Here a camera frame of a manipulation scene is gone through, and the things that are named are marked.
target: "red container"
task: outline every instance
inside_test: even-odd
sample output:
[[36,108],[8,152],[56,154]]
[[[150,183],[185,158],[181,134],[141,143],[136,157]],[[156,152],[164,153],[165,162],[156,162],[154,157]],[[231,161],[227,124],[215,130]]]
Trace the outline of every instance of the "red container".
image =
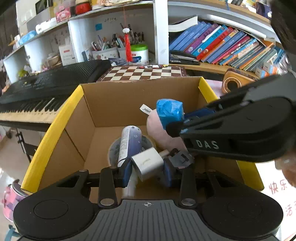
[[89,2],[83,2],[76,5],[76,14],[83,14],[91,10],[91,5]]

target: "chessboard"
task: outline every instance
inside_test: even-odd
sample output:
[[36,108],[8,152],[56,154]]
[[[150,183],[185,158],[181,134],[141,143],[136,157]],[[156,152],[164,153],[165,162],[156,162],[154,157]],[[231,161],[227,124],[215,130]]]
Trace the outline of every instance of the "chessboard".
[[163,77],[184,77],[186,71],[181,67],[168,66],[161,69],[142,69],[139,66],[115,66],[106,71],[99,81],[131,81],[131,80],[152,80]]

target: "cardboard box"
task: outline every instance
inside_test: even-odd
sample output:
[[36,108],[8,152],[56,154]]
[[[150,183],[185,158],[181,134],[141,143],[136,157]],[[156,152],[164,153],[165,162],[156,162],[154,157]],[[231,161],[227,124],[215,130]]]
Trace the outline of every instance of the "cardboard box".
[[[82,84],[69,97],[41,141],[27,170],[22,189],[33,193],[81,169],[100,172],[109,166],[110,145],[128,125],[147,135],[147,115],[142,104],[156,107],[161,98],[183,102],[185,112],[201,108],[216,97],[202,77],[171,77],[155,80],[106,81]],[[222,158],[198,158],[196,172],[215,169],[237,181],[263,189],[254,163]],[[118,200],[122,189],[117,188]],[[171,199],[178,189],[164,188],[156,178],[138,182],[135,199]],[[90,201],[97,202],[98,188]]]
[[59,54],[61,55],[63,66],[76,63],[72,44],[60,45]]

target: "metal screw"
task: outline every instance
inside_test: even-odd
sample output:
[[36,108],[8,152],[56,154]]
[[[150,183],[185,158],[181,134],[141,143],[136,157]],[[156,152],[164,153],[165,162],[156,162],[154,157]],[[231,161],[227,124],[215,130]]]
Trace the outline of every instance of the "metal screw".
[[191,198],[185,198],[181,201],[181,203],[185,206],[192,206],[195,204],[195,201]]
[[111,198],[104,198],[100,203],[104,206],[111,206],[114,203],[114,200]]

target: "clothing label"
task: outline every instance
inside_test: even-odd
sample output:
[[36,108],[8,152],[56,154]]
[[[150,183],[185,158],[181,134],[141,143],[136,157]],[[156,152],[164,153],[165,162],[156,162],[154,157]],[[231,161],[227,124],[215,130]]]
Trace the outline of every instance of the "clothing label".
[[147,115],[150,115],[150,113],[152,112],[152,109],[150,109],[145,104],[142,104],[142,106],[140,107],[140,110],[143,111],[144,113],[146,113]]
[[128,140],[129,140],[130,129],[124,128],[121,134],[120,148],[119,148],[119,157],[118,157],[118,166],[120,167],[123,164],[123,161],[128,156]]

